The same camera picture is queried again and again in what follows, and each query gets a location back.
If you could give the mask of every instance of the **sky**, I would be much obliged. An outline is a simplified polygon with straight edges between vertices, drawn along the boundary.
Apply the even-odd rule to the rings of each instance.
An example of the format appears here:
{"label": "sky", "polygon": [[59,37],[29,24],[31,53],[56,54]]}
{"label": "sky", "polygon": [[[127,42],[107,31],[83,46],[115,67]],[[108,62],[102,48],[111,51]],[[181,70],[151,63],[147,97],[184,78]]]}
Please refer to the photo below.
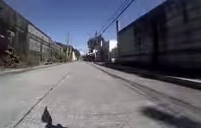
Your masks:
{"label": "sky", "polygon": [[[52,40],[70,42],[81,52],[87,52],[87,40],[100,31],[125,0],[5,0],[13,9],[49,35]],[[164,0],[135,0],[119,18],[121,28],[148,12]],[[113,24],[103,35],[116,39]]]}

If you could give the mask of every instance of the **sidewalk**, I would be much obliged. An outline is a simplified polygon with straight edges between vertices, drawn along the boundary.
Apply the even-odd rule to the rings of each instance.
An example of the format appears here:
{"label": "sidewalk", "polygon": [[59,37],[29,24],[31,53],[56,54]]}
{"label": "sidewalk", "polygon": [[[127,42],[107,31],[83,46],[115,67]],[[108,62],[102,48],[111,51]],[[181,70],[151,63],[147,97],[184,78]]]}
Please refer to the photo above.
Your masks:
{"label": "sidewalk", "polygon": [[39,66],[35,66],[35,67],[20,68],[20,69],[3,69],[3,70],[0,70],[0,77],[6,76],[6,75],[28,72],[28,71],[32,71],[35,69],[48,68],[48,67],[52,67],[52,66],[56,66],[56,65],[59,65],[59,63],[55,63],[55,64],[51,64],[51,65],[39,65]]}
{"label": "sidewalk", "polygon": [[122,66],[122,65],[116,65],[116,64],[99,64],[101,66],[105,66],[108,68],[132,73],[132,74],[137,74],[140,75],[141,77],[144,78],[150,78],[150,79],[157,79],[165,82],[170,82],[174,83],[180,86],[192,88],[192,89],[198,89],[201,90],[201,79],[194,79],[194,78],[186,78],[182,76],[172,76],[172,75],[165,75],[163,73],[158,73],[154,71],[149,71],[145,69],[140,69],[140,68],[133,68],[133,67],[128,67],[128,66]]}

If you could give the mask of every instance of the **asphalt road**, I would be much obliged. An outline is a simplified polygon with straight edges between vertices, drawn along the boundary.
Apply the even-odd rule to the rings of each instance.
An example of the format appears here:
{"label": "asphalt road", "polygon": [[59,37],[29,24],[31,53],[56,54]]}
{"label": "asphalt road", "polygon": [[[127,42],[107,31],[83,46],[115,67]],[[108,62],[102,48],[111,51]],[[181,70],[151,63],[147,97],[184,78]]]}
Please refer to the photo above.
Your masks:
{"label": "asphalt road", "polygon": [[51,128],[201,128],[201,91],[85,62],[0,77],[0,128],[45,128],[46,120]]}

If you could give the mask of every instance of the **tree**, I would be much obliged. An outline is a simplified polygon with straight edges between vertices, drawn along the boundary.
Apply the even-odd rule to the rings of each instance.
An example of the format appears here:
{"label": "tree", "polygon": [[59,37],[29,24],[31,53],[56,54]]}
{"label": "tree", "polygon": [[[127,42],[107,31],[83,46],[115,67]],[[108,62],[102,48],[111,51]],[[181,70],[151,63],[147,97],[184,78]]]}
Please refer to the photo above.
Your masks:
{"label": "tree", "polygon": [[102,41],[102,42],[105,42],[105,39],[102,37],[102,35],[95,36],[95,37],[89,39],[88,42],[87,42],[89,52],[92,53],[93,50],[94,50],[96,47],[100,46],[101,41]]}

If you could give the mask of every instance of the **gray building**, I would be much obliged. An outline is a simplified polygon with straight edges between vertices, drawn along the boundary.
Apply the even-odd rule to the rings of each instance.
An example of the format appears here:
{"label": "gray building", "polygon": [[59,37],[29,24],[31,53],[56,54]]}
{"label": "gray building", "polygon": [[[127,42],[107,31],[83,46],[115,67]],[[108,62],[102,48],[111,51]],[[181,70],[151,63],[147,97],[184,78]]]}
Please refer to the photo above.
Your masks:
{"label": "gray building", "polygon": [[167,0],[118,32],[121,63],[201,72],[201,0]]}

